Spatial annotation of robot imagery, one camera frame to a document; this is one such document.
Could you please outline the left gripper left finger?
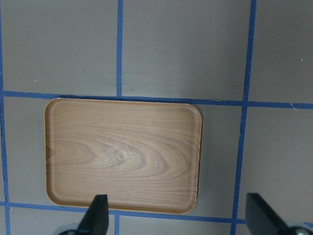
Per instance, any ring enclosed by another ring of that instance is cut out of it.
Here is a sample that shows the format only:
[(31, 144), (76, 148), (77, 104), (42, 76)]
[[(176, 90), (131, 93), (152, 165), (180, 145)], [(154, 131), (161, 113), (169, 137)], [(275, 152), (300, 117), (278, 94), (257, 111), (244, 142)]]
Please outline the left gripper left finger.
[(78, 235), (105, 235), (109, 226), (107, 195), (96, 195), (86, 214), (81, 220)]

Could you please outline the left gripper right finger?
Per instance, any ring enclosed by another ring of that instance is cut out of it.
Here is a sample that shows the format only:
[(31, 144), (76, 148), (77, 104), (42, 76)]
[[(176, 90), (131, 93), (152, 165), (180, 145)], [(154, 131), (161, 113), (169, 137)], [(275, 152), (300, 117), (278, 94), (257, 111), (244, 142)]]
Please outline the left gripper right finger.
[(280, 235), (289, 228), (258, 193), (246, 195), (245, 221), (252, 235)]

